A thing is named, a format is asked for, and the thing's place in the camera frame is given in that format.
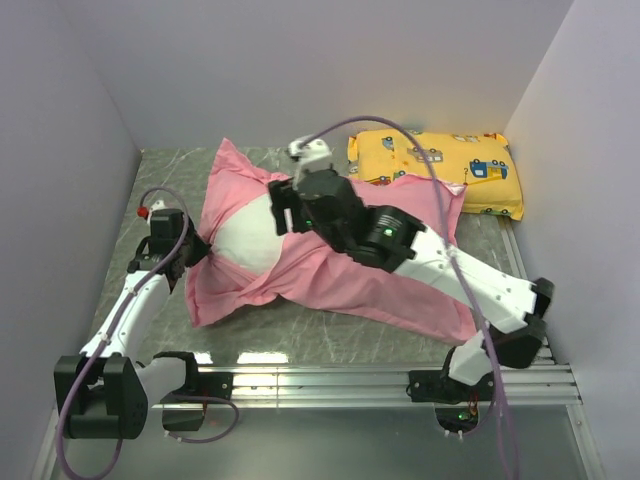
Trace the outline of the white pillow insert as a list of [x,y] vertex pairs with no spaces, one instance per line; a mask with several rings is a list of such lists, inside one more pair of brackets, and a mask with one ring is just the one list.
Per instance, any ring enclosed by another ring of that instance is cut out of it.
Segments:
[[284,236],[276,234],[271,200],[263,194],[232,214],[216,231],[214,253],[260,276],[279,261]]

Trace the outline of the pink satin pillowcase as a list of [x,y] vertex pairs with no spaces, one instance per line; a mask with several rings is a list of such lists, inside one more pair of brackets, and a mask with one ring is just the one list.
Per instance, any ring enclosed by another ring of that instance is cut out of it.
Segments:
[[222,223],[284,179],[253,165],[228,139],[209,174],[199,234],[208,256],[188,272],[185,303],[195,327],[212,325],[245,305],[283,297],[311,309],[365,317],[450,344],[476,332],[470,309],[416,280],[367,268],[332,250],[314,232],[284,235],[279,261],[257,276],[214,253]]

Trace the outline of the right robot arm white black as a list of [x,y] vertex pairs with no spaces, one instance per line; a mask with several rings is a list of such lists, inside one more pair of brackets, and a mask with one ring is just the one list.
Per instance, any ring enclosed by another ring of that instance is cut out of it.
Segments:
[[333,170],[268,185],[280,235],[318,234],[356,263],[416,280],[469,306],[484,323],[448,354],[444,394],[460,400],[501,367],[527,369],[546,337],[552,281],[510,276],[463,252],[413,215],[390,205],[368,206]]

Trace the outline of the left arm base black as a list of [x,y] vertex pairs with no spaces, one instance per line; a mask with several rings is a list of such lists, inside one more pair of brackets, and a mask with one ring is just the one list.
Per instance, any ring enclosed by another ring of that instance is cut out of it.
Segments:
[[[185,443],[213,442],[228,435],[239,421],[239,408],[233,403],[234,374],[223,372],[199,372],[195,385],[184,386],[167,394],[162,400],[162,427],[166,434]],[[185,434],[200,431],[205,426],[209,410],[229,407],[231,423],[210,438],[188,438]]]

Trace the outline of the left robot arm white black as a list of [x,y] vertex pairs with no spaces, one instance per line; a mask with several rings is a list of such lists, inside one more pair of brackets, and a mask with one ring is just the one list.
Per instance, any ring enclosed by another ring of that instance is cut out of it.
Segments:
[[135,439],[152,406],[169,395],[189,402],[200,393],[202,379],[190,352],[161,352],[144,367],[136,363],[151,321],[186,270],[210,251],[183,211],[161,208],[147,219],[150,233],[129,262],[107,319],[78,354],[61,357],[54,367],[63,438]]

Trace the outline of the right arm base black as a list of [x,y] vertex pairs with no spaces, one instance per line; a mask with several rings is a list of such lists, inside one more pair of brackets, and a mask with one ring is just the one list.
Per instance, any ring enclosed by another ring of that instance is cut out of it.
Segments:
[[494,375],[489,373],[474,386],[451,380],[435,370],[410,370],[406,394],[412,403],[434,407],[437,424],[446,437],[459,440],[472,435],[493,413]]

